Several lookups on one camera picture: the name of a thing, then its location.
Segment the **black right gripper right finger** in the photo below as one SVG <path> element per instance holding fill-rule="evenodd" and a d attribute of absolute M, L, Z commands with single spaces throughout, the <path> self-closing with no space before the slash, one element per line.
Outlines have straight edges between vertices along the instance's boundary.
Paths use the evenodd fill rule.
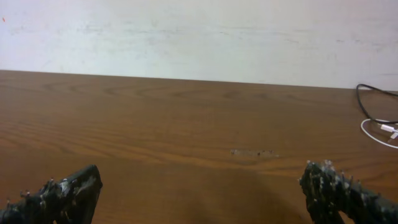
<path fill-rule="evenodd" d="M 365 189 L 360 180 L 337 172 L 329 160 L 308 161 L 299 184 L 314 223 L 397 223 L 397 203 Z"/>

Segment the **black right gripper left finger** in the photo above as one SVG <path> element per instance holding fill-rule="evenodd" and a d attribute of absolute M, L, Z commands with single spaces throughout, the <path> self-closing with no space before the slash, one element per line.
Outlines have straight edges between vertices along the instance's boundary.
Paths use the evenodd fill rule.
<path fill-rule="evenodd" d="M 68 177 L 48 180 L 37 192 L 20 192 L 20 200 L 7 200 L 1 224 L 90 224 L 103 183 L 99 169 L 90 164 Z"/>

